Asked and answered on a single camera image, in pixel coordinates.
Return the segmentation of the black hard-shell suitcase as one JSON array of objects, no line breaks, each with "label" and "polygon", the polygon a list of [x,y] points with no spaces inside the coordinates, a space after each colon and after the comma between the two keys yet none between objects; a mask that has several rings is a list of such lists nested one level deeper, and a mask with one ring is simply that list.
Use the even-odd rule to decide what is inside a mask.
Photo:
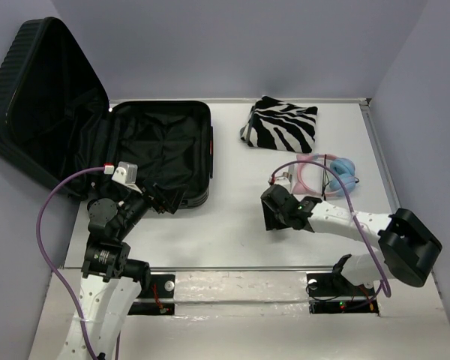
[{"label": "black hard-shell suitcase", "polygon": [[96,167],[138,167],[136,183],[184,185],[182,208],[202,205],[213,176],[209,106],[195,100],[111,106],[68,27],[24,22],[0,66],[0,157],[46,188],[78,200],[121,200],[127,191]]}]

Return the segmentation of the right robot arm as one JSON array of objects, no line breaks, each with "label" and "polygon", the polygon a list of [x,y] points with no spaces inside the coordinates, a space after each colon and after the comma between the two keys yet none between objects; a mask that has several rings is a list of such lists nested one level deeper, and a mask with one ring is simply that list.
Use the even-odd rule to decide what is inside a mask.
[{"label": "right robot arm", "polygon": [[336,293],[390,279],[423,287],[443,249],[438,238],[405,208],[393,214],[351,211],[312,196],[298,200],[277,184],[260,200],[268,231],[290,228],[365,244],[365,254],[346,254],[334,265],[330,284]]}]

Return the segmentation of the zebra striped cloth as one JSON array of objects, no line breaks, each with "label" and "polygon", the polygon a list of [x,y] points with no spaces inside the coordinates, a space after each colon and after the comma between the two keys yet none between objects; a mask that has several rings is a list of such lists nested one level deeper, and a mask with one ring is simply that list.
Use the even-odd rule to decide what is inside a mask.
[{"label": "zebra striped cloth", "polygon": [[310,154],[316,142],[318,107],[264,96],[252,106],[240,140],[251,148]]}]

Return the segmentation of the pink and blue headphones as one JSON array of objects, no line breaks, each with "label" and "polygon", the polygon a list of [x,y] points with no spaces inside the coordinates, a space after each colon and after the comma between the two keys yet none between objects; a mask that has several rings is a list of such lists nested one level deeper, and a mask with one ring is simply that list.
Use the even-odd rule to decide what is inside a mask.
[{"label": "pink and blue headphones", "polygon": [[299,154],[296,156],[297,161],[322,161],[334,174],[338,175],[339,180],[327,170],[322,171],[322,187],[321,190],[314,190],[305,183],[302,175],[306,163],[298,163],[296,165],[295,184],[292,187],[292,193],[296,195],[310,195],[312,197],[344,197],[344,189],[341,182],[345,186],[348,194],[350,194],[359,183],[356,177],[355,164],[345,157],[338,157],[333,154]]}]

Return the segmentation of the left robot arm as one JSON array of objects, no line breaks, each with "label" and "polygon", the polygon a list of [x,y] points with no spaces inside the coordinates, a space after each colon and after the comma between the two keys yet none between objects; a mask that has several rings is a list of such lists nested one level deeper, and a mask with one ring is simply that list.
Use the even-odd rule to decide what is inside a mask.
[{"label": "left robot arm", "polygon": [[175,213],[187,185],[161,187],[146,181],[120,201],[95,199],[88,206],[88,241],[81,268],[79,305],[59,359],[111,359],[137,296],[151,287],[147,262],[129,257],[124,239],[149,210]]}]

